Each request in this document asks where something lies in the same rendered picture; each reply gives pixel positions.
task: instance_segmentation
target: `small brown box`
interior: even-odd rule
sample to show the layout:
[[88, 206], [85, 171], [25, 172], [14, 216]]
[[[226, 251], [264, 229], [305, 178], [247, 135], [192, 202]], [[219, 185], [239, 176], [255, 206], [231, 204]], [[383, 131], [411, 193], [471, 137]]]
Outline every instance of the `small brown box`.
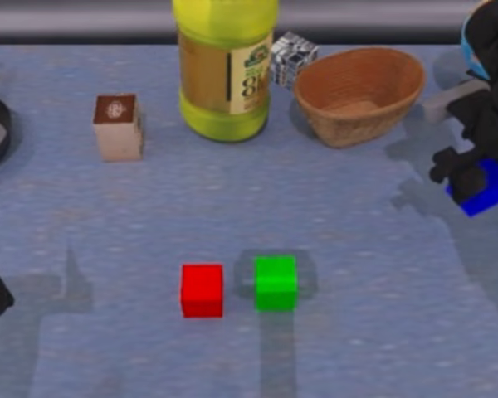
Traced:
[[125, 162], [142, 159], [144, 135], [135, 94], [98, 95], [93, 124], [103, 160]]

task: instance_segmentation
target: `table surface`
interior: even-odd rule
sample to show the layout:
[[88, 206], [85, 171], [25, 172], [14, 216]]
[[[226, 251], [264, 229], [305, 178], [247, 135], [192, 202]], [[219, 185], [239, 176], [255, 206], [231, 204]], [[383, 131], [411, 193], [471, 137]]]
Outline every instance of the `table surface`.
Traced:
[[[456, 47], [399, 48], [427, 68], [423, 97], [465, 70]], [[433, 152], [462, 145], [456, 122], [416, 107], [333, 150], [273, 87], [265, 132], [220, 144], [185, 127], [177, 89], [175, 46], [0, 46], [17, 135], [0, 398], [498, 398], [498, 207], [469, 219], [427, 179]], [[139, 96], [142, 162], [100, 160], [92, 112], [112, 92]], [[303, 296], [262, 316], [243, 275], [278, 252], [299, 256]], [[208, 261], [225, 318], [184, 320], [180, 265]]]

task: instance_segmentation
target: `red cube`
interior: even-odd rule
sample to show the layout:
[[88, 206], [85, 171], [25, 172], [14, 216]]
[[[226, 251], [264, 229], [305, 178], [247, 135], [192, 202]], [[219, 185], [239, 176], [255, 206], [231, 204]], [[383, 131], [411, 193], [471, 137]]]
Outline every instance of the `red cube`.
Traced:
[[183, 265], [179, 299], [184, 318], [223, 318], [223, 266]]

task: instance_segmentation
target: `brown basket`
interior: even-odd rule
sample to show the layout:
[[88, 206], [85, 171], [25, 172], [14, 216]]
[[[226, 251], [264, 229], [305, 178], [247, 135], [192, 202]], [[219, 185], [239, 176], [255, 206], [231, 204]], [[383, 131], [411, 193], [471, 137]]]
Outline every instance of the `brown basket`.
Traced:
[[424, 69], [413, 56], [367, 47], [310, 64], [297, 77], [294, 93], [321, 141], [345, 148], [387, 133], [425, 82]]

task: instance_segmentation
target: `green logo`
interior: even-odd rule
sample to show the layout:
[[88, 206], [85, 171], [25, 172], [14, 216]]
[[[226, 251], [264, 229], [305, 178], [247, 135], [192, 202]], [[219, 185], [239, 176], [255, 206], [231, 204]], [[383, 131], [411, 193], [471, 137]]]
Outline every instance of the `green logo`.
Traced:
[[261, 46], [255, 48], [251, 51], [249, 58], [245, 61], [245, 67], [250, 68], [252, 66], [260, 64], [263, 60], [267, 58], [269, 54], [269, 50], [267, 49], [267, 45], [262, 44]]

